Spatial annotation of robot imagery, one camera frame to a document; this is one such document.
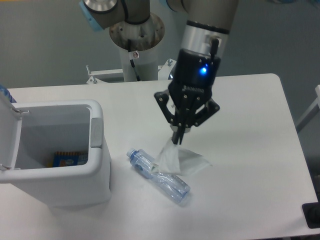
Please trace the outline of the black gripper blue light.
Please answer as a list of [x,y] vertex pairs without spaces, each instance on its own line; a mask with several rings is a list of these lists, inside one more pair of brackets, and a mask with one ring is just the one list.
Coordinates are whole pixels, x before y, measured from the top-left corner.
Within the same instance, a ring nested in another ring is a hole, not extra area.
[[[173,131],[171,141],[181,145],[186,129],[199,127],[220,110],[212,99],[214,84],[221,59],[210,53],[205,55],[181,49],[168,91],[159,91],[154,98]],[[175,106],[175,114],[168,108],[169,99]]]

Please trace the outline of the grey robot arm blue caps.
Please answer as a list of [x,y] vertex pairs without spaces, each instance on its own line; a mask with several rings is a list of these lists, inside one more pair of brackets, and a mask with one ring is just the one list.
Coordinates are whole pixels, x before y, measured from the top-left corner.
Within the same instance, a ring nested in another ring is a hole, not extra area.
[[[236,0],[166,0],[173,12],[187,14],[186,26],[173,77],[167,90],[154,97],[178,145],[191,127],[214,115],[219,105],[212,86],[238,7]],[[151,12],[148,0],[82,0],[79,7],[98,32],[109,30],[112,41],[124,51],[121,60],[127,82],[155,80],[156,57],[150,51],[164,37],[162,20]]]

